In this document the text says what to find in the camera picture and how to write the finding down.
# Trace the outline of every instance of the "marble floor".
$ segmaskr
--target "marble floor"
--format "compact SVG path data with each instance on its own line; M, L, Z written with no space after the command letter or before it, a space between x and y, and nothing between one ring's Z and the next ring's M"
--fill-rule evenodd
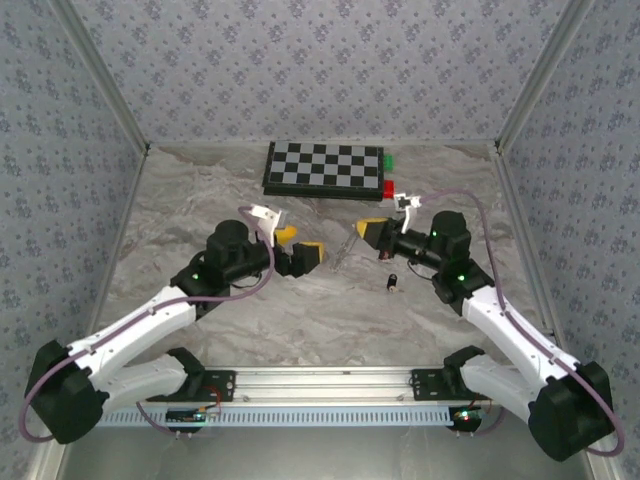
M507 296L539 325L488 148L391 145L386 153L395 158L387 178L397 191L465 187L478 195L488 210ZM390 216L392 203L265 197L266 155L267 145L150 151L99 327L166 285L203 249L218 222L239 218L238 206L258 203L286 209L288 222L299 229L296 240L324 242L326 261L296 280L274 276L252 298L223 304L139 360L185 346L205 365L434 365L470 344L504 360L482 332L440 303L406 261L380 263L361 240L345 248L358 219ZM414 228L428 230L441 209L465 214L472 254L489 271L479 215L465 198L423 206ZM385 289L391 273L398 275L395 294Z

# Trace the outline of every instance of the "green block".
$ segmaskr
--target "green block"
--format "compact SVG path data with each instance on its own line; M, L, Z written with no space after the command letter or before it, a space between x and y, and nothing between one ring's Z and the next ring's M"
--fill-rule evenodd
M393 172L393 155L385 155L382 162L385 172Z

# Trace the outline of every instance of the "black and white checkerboard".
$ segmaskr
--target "black and white checkerboard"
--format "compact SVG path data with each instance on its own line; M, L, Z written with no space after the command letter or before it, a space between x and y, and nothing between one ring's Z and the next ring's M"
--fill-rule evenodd
M265 195L381 200L382 147L271 142Z

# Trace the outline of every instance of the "gray wall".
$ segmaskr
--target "gray wall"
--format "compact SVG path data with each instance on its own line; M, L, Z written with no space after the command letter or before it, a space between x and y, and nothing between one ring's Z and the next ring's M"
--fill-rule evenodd
M86 331L140 155L46 1L0 17L0 478L18 479L34 353Z
M151 142L493 139L566 0L74 0Z
M640 7L596 1L508 158L564 334L609 372L640 478Z

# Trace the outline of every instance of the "gray floor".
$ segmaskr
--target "gray floor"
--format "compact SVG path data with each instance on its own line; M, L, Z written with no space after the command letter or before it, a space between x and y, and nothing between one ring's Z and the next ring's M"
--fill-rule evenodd
M396 161L387 178L400 191L418 194L455 186L480 197L489 212L507 294L537 323L487 148L386 151ZM335 268L336 253L354 223L392 215L392 203L265 197L260 183L266 154L266 145L151 151L101 326L166 285L204 247L218 222L238 218L238 206L259 203L286 209L289 222L300 230L296 240L325 242L325 264L297 280L274 277L253 298L218 307L142 359L186 346L207 365L429 365L470 344L501 357L481 332L442 305L431 285L415 277L401 258L382 264L377 252L358 241ZM424 206L415 228L428 230L433 215L444 208L465 214L474 258L488 268L478 213L465 198ZM385 290L390 273L399 277L401 292L395 295Z
M507 294L539 325L487 148L387 151L396 159L388 178L400 191L424 194L455 186L480 197ZM253 298L220 306L140 360L186 346L206 365L433 365L470 344L504 360L401 259L381 264L357 241L337 262L354 223L392 215L389 204L263 197L266 153L266 146L151 151L100 326L156 293L203 248L218 222L238 218L238 206L261 203L289 211L300 230L297 240L325 242L325 264L298 280L275 277ZM467 200L423 207L416 228L427 230L444 208L465 214L474 258L488 268L478 214ZM390 273L399 277L396 294L385 290ZM488 437L458 441L439 427L229 429L213 440L179 442L151 429L97 429L68 448L59 478L573 480L590 478L583 460L558 464L546 458L513 417Z

